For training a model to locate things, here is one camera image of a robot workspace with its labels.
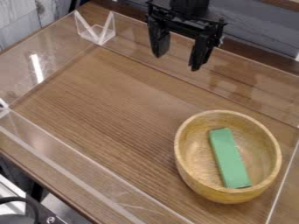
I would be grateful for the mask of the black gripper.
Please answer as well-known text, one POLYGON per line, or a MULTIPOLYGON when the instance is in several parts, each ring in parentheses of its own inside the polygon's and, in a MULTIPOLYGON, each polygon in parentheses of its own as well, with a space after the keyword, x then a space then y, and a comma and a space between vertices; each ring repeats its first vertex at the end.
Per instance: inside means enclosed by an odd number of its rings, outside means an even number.
POLYGON ((213 46, 222 43, 225 18, 209 11, 210 0, 148 0, 146 18, 152 53, 156 58, 169 50, 170 33, 194 39, 189 67, 197 71, 206 63, 213 46), (196 36, 210 31, 208 37, 196 36))

